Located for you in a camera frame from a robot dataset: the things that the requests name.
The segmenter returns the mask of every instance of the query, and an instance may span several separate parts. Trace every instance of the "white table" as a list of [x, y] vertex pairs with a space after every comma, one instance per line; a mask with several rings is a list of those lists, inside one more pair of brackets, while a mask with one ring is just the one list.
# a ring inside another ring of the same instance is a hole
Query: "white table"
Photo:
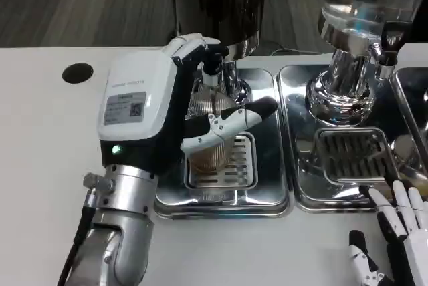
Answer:
[[[103, 174], [96, 119], [108, 68], [133, 50], [0, 49], [0, 285], [56, 284], [86, 193], [83, 175]], [[427, 66], [426, 53], [428, 45], [406, 45], [401, 65]], [[329, 60], [251, 57], [239, 65], [275, 74], [291, 63]], [[94, 75], [67, 84], [62, 72], [76, 62], [89, 63]], [[142, 285], [356, 285], [348, 264], [350, 229], [366, 233], [373, 258], [389, 270], [373, 214], [316, 215], [295, 207], [280, 219], [152, 219]]]

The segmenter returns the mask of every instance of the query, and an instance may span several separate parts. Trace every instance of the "drip tray grate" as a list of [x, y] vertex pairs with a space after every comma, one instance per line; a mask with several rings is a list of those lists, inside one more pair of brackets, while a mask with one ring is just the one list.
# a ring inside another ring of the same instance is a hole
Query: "drip tray grate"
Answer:
[[198, 173], [185, 162], [186, 186], [200, 188], [251, 189], [257, 184], [254, 137], [244, 132], [235, 137], [229, 164], [218, 172]]
[[332, 182], [384, 182], [397, 170], [385, 135], [378, 128], [320, 129], [316, 149], [325, 177]]

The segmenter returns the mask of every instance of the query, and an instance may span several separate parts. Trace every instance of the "label sticker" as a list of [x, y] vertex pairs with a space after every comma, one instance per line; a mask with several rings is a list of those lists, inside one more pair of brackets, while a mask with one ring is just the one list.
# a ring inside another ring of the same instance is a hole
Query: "label sticker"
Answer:
[[146, 92], [117, 94], [107, 99], [104, 125], [142, 122]]

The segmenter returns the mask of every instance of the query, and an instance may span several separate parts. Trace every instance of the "black cylinder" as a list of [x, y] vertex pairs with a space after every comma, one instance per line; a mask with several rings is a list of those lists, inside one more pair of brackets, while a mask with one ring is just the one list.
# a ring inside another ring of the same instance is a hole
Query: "black cylinder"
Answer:
[[227, 46], [234, 59], [251, 53], [259, 43], [264, 0], [173, 0], [178, 34], [202, 33]]

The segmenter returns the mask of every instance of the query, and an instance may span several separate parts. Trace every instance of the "metal drip tray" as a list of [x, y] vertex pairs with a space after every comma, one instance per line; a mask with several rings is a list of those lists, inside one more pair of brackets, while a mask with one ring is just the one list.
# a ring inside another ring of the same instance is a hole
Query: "metal drip tray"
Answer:
[[[269, 72], [239, 69], [238, 77], [248, 85], [249, 101], [264, 96], [278, 98]], [[290, 198], [282, 152], [280, 112], [238, 135], [237, 140], [233, 160], [221, 172], [194, 174], [183, 159], [160, 178], [154, 202], [156, 213], [172, 219], [278, 217], [286, 214]]]
[[196, 172], [186, 159], [185, 184], [190, 189], [251, 189], [257, 184], [257, 162], [254, 158], [254, 137], [250, 133], [242, 133], [235, 138], [229, 164], [219, 172], [207, 174]]
[[382, 183], [397, 171], [377, 128], [319, 129], [314, 139], [324, 176], [333, 184]]
[[401, 131], [400, 113], [388, 82], [379, 85], [370, 66], [366, 73], [377, 100], [368, 120], [358, 127], [328, 125], [308, 109], [306, 86], [327, 65], [295, 65], [278, 75], [286, 164], [290, 165], [298, 205], [309, 212], [371, 210], [359, 185], [373, 186], [391, 198], [383, 176], [399, 175], [389, 144]]

